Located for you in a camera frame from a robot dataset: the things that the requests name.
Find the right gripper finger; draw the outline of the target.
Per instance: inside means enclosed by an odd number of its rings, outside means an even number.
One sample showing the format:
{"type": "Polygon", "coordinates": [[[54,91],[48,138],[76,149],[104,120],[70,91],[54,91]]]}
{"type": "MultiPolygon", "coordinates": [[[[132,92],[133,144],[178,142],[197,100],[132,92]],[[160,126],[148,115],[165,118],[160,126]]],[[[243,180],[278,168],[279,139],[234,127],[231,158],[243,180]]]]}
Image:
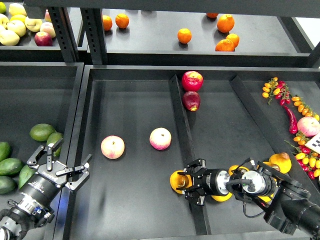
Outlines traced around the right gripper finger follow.
{"type": "Polygon", "coordinates": [[[206,161],[202,158],[198,158],[186,165],[183,170],[185,175],[203,175],[206,171],[206,161]]]}
{"type": "Polygon", "coordinates": [[[194,192],[187,192],[185,191],[184,192],[184,197],[185,199],[191,203],[191,204],[194,204],[196,206],[203,206],[205,204],[205,196],[206,194],[204,192],[197,192],[197,191],[194,191],[194,192]]]}

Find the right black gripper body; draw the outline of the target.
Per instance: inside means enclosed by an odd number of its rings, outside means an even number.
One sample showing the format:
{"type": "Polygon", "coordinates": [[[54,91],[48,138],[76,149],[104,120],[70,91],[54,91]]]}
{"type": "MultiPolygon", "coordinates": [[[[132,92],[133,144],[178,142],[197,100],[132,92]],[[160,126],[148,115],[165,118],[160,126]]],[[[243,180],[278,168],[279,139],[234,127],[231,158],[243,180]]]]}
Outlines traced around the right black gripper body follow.
{"type": "Polygon", "coordinates": [[[229,173],[225,169],[200,167],[197,171],[187,168],[184,172],[191,177],[191,186],[184,190],[190,197],[226,196],[229,194],[226,187],[229,173]]]}

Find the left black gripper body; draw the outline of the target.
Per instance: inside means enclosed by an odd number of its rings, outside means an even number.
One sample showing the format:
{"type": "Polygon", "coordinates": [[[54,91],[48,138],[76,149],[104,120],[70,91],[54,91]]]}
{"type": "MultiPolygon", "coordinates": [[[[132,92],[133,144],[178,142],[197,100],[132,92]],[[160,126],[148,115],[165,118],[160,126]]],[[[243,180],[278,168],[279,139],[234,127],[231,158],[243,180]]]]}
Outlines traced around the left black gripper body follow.
{"type": "Polygon", "coordinates": [[[59,161],[52,164],[52,170],[48,171],[46,164],[40,165],[20,189],[21,193],[30,196],[43,206],[49,206],[56,195],[66,185],[67,175],[57,175],[64,171],[67,166],[59,161]]]}

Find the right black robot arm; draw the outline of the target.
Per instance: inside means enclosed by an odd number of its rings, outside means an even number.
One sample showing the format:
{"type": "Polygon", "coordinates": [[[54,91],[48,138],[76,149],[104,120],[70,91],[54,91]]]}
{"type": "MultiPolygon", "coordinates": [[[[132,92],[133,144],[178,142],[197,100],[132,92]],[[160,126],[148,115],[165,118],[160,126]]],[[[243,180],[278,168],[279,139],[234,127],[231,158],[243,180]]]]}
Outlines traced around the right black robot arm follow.
{"type": "Polygon", "coordinates": [[[232,194],[243,204],[256,204],[262,209],[265,222],[279,232],[293,235],[300,230],[312,240],[320,238],[320,207],[309,200],[310,192],[263,162],[252,170],[239,165],[229,174],[222,168],[206,168],[206,161],[199,158],[178,171],[178,175],[185,176],[187,181],[177,190],[194,205],[203,206],[206,196],[232,194]]]}

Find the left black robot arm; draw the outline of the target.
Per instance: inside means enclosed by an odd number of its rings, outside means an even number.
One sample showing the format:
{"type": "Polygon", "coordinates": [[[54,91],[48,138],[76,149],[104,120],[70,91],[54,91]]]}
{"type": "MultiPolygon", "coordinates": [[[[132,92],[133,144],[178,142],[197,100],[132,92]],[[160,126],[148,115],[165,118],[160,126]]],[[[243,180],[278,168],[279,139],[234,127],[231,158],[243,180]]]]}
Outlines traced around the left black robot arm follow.
{"type": "Polygon", "coordinates": [[[48,146],[40,145],[27,161],[35,173],[20,189],[19,202],[9,200],[10,209],[0,211],[0,238],[22,240],[30,229],[41,228],[50,223],[55,215],[51,203],[63,188],[76,192],[90,177],[92,155],[89,154],[79,166],[68,167],[54,159],[54,152],[61,147],[63,139],[48,146]]]}

